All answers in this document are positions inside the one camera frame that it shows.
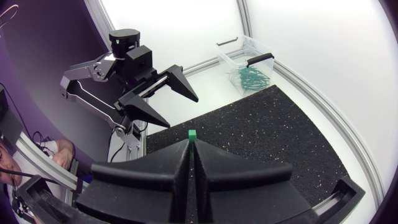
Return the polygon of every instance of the green cube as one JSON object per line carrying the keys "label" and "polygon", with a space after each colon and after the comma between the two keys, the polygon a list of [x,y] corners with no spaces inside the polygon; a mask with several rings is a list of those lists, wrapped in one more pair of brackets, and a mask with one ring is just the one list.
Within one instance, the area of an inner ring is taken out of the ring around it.
{"label": "green cube", "polygon": [[188,138],[190,142],[194,142],[197,138],[197,131],[196,130],[188,130]]}

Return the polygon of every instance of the clear plastic container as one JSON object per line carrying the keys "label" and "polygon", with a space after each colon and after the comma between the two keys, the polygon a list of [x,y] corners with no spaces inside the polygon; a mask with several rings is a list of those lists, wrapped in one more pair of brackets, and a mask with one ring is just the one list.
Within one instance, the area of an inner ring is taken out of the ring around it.
{"label": "clear plastic container", "polygon": [[270,47],[242,35],[215,44],[215,49],[220,63],[231,67],[229,80],[242,96],[270,87],[274,67],[274,51]]}

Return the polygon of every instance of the wire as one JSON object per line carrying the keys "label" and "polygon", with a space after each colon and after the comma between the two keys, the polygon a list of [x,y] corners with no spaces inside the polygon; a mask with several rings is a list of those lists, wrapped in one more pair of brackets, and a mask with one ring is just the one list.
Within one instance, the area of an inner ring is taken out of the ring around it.
{"label": "wire", "polygon": [[4,88],[4,90],[6,91],[8,97],[10,98],[12,104],[14,105],[15,109],[17,110],[17,113],[18,113],[18,115],[19,115],[19,117],[20,117],[20,119],[21,119],[21,121],[22,121],[22,124],[24,125],[24,128],[25,128],[25,130],[26,130],[26,133],[27,133],[29,139],[32,139],[32,136],[29,134],[29,131],[28,131],[27,128],[26,128],[26,124],[25,124],[25,122],[24,122],[24,119],[22,119],[22,116],[21,116],[21,114],[20,114],[20,112],[19,112],[19,110],[18,110],[18,108],[17,108],[17,105],[14,103],[14,100],[12,100],[10,93],[7,91],[7,88],[6,88],[1,82],[0,82],[0,85]]}
{"label": "wire", "polygon": [[42,133],[40,133],[40,131],[35,131],[35,133],[33,133],[32,142],[35,143],[34,139],[35,139],[35,135],[36,135],[36,134],[39,134],[39,138],[40,138],[39,146],[40,146],[41,150],[43,151],[44,149],[46,149],[46,150],[52,152],[53,155],[55,155],[55,153],[53,152],[53,150],[51,150],[51,149],[45,147],[45,141],[44,141],[43,135],[42,135]]}
{"label": "wire", "polygon": [[[14,174],[14,175],[20,175],[20,176],[24,176],[24,177],[33,177],[34,175],[33,174],[26,174],[26,173],[23,173],[23,172],[16,172],[16,171],[12,171],[12,170],[7,170],[7,169],[3,169],[3,168],[0,168],[0,172],[5,172],[5,173],[7,173],[7,174]],[[51,182],[51,183],[54,183],[54,184],[58,184],[56,181],[54,181],[54,180],[52,180],[52,179],[48,179],[48,178],[43,178],[45,181],[47,181],[47,182]]]}
{"label": "wire", "polygon": [[111,147],[111,139],[112,139],[113,133],[114,133],[114,130],[112,130],[112,133],[111,133],[111,135],[109,136],[109,139],[108,139],[108,148]]}
{"label": "wire", "polygon": [[125,144],[125,143],[123,143],[122,147],[120,147],[120,149],[118,149],[118,150],[113,154],[113,156],[112,156],[112,158],[111,158],[111,162],[113,161],[113,158],[116,156],[116,154],[117,154],[120,150],[122,150],[124,144]]}
{"label": "wire", "polygon": [[143,130],[140,130],[139,133],[145,131],[147,128],[148,128],[148,122],[147,122],[147,124],[145,125],[145,128],[144,128]]}
{"label": "wire", "polygon": [[243,68],[236,73],[231,72],[229,79],[236,84],[240,84],[244,92],[248,90],[260,91],[267,88],[270,84],[271,79],[260,72],[258,69],[250,66]]}
{"label": "wire", "polygon": [[19,6],[17,4],[9,7],[7,10],[5,10],[1,15],[0,15],[0,19],[7,13],[9,12],[12,8],[16,8],[14,14],[5,22],[3,22],[2,24],[0,24],[0,29],[6,25],[12,18],[14,18],[14,16],[17,14],[18,10],[19,10]]}

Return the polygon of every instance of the black foam mat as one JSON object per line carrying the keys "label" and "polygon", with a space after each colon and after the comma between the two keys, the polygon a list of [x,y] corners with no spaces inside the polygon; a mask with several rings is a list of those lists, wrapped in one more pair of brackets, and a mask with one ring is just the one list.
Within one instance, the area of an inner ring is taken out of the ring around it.
{"label": "black foam mat", "polygon": [[196,129],[198,139],[246,159],[291,163],[291,182],[312,206],[348,175],[318,128],[276,86],[151,134],[147,153],[188,138],[189,129]]}

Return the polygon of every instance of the purple wall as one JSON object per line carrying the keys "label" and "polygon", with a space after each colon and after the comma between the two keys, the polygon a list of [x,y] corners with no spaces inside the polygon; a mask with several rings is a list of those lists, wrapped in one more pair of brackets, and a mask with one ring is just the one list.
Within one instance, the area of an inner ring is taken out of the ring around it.
{"label": "purple wall", "polygon": [[[31,134],[65,136],[81,149],[76,157],[87,165],[105,161],[111,128],[59,93],[69,66],[94,60],[107,51],[84,1],[17,3],[18,14],[3,28],[0,80],[21,108]],[[105,93],[111,89],[99,88]]]}

